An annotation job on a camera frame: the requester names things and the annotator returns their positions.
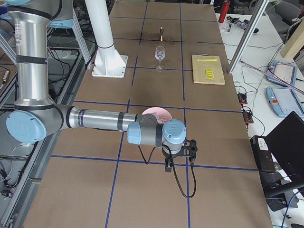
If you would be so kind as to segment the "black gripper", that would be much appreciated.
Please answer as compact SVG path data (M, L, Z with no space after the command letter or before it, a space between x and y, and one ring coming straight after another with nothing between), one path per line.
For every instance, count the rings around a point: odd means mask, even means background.
M169 152L169 149L164 146L162 147L162 153L165 156L165 171L171 171L173 160L176 157L181 157L181 153L178 152L177 154L172 154Z

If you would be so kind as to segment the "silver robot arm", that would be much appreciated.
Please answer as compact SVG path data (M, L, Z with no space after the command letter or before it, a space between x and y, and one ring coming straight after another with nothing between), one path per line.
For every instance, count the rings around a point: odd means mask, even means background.
M23 143L35 143L67 128L93 128L126 132L129 143L161 148L166 171L174 169L173 159L187 156L186 127L179 120L158 123L152 114L128 114L57 105L48 94L47 27L72 27L70 0L9 0L13 19L19 98L8 116L9 134Z

